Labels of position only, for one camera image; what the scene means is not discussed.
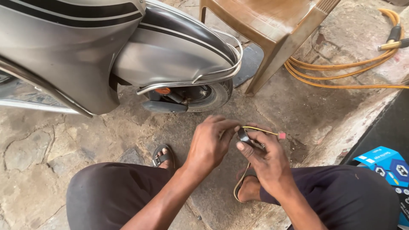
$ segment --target fingernail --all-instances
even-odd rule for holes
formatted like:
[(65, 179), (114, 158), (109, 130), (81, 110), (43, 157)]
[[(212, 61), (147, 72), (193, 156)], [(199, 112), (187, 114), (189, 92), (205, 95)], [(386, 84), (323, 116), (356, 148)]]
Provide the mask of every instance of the fingernail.
[(237, 142), (236, 147), (241, 151), (244, 149), (244, 145), (241, 142)]

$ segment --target hand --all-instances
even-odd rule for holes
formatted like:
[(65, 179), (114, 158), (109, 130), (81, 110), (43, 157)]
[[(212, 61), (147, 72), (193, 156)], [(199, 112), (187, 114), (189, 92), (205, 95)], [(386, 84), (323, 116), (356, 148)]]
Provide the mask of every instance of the hand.
[(239, 124), (220, 115), (208, 116), (196, 127), (184, 166), (206, 177), (222, 162)]
[[(270, 128), (255, 123), (248, 123), (246, 126), (272, 132)], [(290, 170), (290, 162), (276, 135), (262, 131), (248, 132), (247, 135), (251, 140), (264, 144), (265, 150), (252, 148), (244, 142), (237, 142), (236, 146), (254, 167), (263, 188), (277, 200), (289, 189), (297, 188)]]

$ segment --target blue box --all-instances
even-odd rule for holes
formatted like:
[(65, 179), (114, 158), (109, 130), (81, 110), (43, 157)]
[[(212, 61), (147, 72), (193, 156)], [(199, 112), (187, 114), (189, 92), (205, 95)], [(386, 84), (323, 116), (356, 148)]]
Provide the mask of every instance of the blue box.
[(403, 157), (395, 150), (380, 146), (354, 160), (362, 163), (359, 167), (377, 172), (395, 188), (401, 209), (399, 225), (409, 227), (409, 166)]

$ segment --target sandal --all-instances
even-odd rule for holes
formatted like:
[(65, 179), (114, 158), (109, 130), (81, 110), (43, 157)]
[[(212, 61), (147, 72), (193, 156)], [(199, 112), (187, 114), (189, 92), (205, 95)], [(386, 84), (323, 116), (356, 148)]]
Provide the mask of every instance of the sandal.
[[(162, 156), (156, 157), (157, 153), (161, 152), (163, 148), (166, 148), (168, 150), (168, 153), (163, 154)], [(166, 160), (170, 160), (171, 158), (173, 160), (173, 168), (176, 169), (176, 167), (175, 167), (175, 155), (173, 154), (172, 149), (166, 144), (161, 144), (153, 152), (151, 167), (158, 167), (160, 164), (162, 164), (162, 162), (164, 162)]]
[(243, 181), (244, 181), (244, 178), (245, 178), (246, 176), (255, 176), (255, 177), (257, 177), (256, 171), (254, 170), (253, 167), (250, 166), (250, 162), (249, 162), (249, 164), (247, 165), (247, 168), (246, 168), (246, 170), (244, 171), (243, 176), (242, 176), (241, 179), (237, 182), (237, 184), (236, 184), (236, 186), (234, 187), (234, 190), (233, 190), (234, 198), (236, 198), (236, 200), (237, 200), (238, 202), (240, 202), (240, 203), (245, 203), (245, 202), (241, 202), (241, 201), (238, 199), (238, 191), (240, 190), (241, 186), (243, 185)]

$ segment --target electrical wire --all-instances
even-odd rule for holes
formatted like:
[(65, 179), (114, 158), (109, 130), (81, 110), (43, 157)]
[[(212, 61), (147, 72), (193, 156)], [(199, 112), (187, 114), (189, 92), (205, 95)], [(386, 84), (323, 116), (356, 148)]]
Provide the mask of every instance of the electrical wire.
[[(388, 16), (390, 18), (390, 20), (392, 21), (394, 26), (400, 24), (400, 17), (396, 12), (394, 12), (392, 10), (389, 10), (389, 9), (378, 9), (378, 10), (381, 13)], [(403, 39), (404, 36), (405, 36), (403, 26), (401, 26), (401, 27), (402, 28), (401, 28), (401, 33), (400, 33), (400, 40)], [(307, 83), (309, 85), (312, 85), (312, 86), (318, 86), (318, 87), (323, 87), (323, 88), (335, 88), (335, 89), (369, 89), (369, 88), (409, 89), (409, 86), (390, 85), (390, 84), (377, 84), (377, 85), (364, 85), (364, 86), (331, 86), (331, 85), (318, 84), (318, 83), (310, 82), (310, 81), (308, 81), (306, 79), (303, 79), (303, 78), (307, 78), (307, 79), (311, 79), (311, 80), (332, 80), (332, 79), (340, 79), (340, 78), (349, 77), (349, 76), (352, 76), (352, 75), (355, 75), (355, 74), (363, 73), (365, 71), (368, 71), (369, 69), (372, 69), (372, 68), (374, 68), (376, 66), (379, 66), (382, 63), (388, 61), (397, 52), (398, 52), (398, 48), (391, 49), (391, 50), (387, 50), (386, 52), (379, 55), (378, 57), (375, 57), (375, 58), (372, 58), (372, 59), (369, 59), (369, 60), (366, 60), (366, 61), (360, 61), (360, 62), (356, 62), (356, 63), (342, 64), (342, 65), (313, 65), (313, 64), (304, 63), (302, 61), (298, 61), (297, 59), (295, 59), (293, 57), (290, 57), (290, 59), (288, 59), (284, 63), (284, 66), (288, 70), (288, 72), (292, 76), (294, 76), (296, 79), (298, 79), (298, 80), (300, 80), (300, 81), (302, 81), (304, 83)], [(295, 66), (295, 67), (305, 69), (305, 70), (332, 71), (332, 70), (349, 69), (349, 68), (352, 68), (352, 67), (362, 66), (362, 65), (366, 65), (366, 64), (370, 64), (370, 63), (371, 63), (370, 66), (367, 66), (367, 67), (365, 67), (365, 68), (363, 68), (361, 70), (357, 70), (357, 71), (354, 71), (352, 73), (343, 74), (343, 75), (335, 76), (335, 77), (314, 77), (314, 76), (303, 74), (303, 73), (299, 72), (298, 70), (296, 70), (294, 68), (294, 66)]]
[(256, 129), (256, 130), (260, 130), (260, 131), (263, 131), (263, 132), (266, 132), (266, 133), (271, 133), (271, 134), (274, 134), (274, 135), (278, 136), (278, 133), (272, 133), (272, 132), (270, 132), (270, 131), (267, 131), (267, 130), (264, 130), (264, 129), (259, 129), (259, 128), (256, 128), (256, 127), (243, 126), (242, 128)]

